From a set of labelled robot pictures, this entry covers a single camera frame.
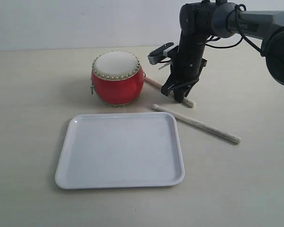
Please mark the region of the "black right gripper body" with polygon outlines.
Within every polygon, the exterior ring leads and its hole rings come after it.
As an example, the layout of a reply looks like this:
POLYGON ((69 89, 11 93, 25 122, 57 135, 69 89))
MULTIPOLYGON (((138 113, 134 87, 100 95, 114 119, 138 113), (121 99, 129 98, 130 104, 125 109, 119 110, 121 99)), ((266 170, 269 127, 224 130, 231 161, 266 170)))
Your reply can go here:
POLYGON ((203 58, 204 46, 178 46, 172 57, 170 76, 167 80, 168 88, 193 86, 206 66, 207 60, 203 58))

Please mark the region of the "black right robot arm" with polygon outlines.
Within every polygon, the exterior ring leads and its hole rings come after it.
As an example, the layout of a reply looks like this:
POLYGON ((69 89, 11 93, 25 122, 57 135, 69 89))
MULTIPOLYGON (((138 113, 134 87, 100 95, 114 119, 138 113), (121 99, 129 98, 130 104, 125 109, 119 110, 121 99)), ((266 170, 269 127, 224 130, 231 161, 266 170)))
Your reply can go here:
POLYGON ((211 36, 239 34, 266 59, 275 81, 284 86, 284 11, 247 11, 245 5, 226 0, 188 3, 179 14, 181 28, 177 52, 171 57, 170 76, 161 93, 181 103, 199 81, 207 61, 204 49, 211 36))

